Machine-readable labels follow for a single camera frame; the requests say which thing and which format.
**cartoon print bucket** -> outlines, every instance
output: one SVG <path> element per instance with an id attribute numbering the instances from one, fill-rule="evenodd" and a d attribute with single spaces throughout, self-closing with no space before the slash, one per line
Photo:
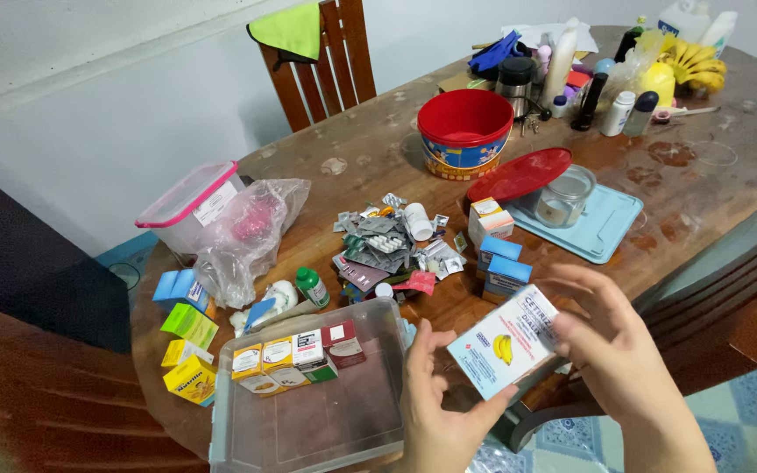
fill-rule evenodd
<path id="1" fill-rule="evenodd" d="M 483 176 L 498 165 L 512 125 L 513 107 L 497 93 L 474 88 L 441 93 L 417 116 L 426 167 L 450 180 Z"/>

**human hand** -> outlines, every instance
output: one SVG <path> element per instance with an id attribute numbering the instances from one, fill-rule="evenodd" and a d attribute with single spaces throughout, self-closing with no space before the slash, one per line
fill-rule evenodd
<path id="1" fill-rule="evenodd" d="M 411 473 L 462 472 L 484 441 L 484 436 L 507 409 L 518 391 L 509 385 L 488 402 L 479 402 L 468 413 L 443 411 L 446 378 L 434 374 L 434 350 L 445 347 L 457 334 L 433 332 L 422 319 L 405 360 L 402 414 L 405 417 L 405 454 L 400 463 Z"/>
<path id="2" fill-rule="evenodd" d="M 557 352 L 580 370 L 594 399 L 621 425 L 626 469 L 714 471 L 697 421 L 621 289 L 603 274 L 567 264 L 553 265 L 534 284 L 588 312 L 561 311 L 554 319 Z"/>

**yellow box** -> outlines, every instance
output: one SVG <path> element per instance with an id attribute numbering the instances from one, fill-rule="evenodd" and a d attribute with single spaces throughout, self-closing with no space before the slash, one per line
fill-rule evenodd
<path id="1" fill-rule="evenodd" d="M 268 397 L 285 392 L 273 378 L 262 372 L 262 344 L 257 343 L 233 354 L 232 379 L 247 391 Z"/>
<path id="2" fill-rule="evenodd" d="M 177 366 L 192 355 L 197 355 L 201 360 L 209 364 L 215 361 L 216 358 L 212 353 L 201 349 L 189 340 L 172 340 L 168 344 L 166 356 L 163 357 L 163 366 Z"/>
<path id="3" fill-rule="evenodd" d="M 163 376 L 168 391 L 195 404 L 208 406 L 216 399 L 215 366 L 192 355 Z"/>
<path id="4" fill-rule="evenodd" d="M 516 221 L 492 197 L 472 203 L 469 207 L 469 240 L 480 248 L 487 235 L 506 240 L 513 234 Z"/>
<path id="5" fill-rule="evenodd" d="M 285 389 L 311 384 L 311 381 L 294 367 L 291 337 L 283 337 L 265 343 L 262 350 L 262 372 L 273 378 Z"/>

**white wall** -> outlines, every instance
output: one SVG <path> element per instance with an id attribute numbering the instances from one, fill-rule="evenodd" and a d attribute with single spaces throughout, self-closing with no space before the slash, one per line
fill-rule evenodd
<path id="1" fill-rule="evenodd" d="M 136 215 L 195 164 L 289 133 L 243 25 L 296 1 L 0 0 L 0 188 L 92 255 L 134 237 Z M 668 4 L 363 1 L 379 93 L 501 25 L 652 23 Z M 757 56 L 757 3 L 711 5 L 741 12 L 731 44 Z"/>

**red and white box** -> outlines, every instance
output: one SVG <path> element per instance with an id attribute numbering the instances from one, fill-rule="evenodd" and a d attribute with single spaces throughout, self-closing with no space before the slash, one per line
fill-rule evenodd
<path id="1" fill-rule="evenodd" d="M 339 369 L 367 360 L 367 354 L 355 337 L 355 323 L 351 320 L 321 328 L 321 338 L 323 350 Z"/>

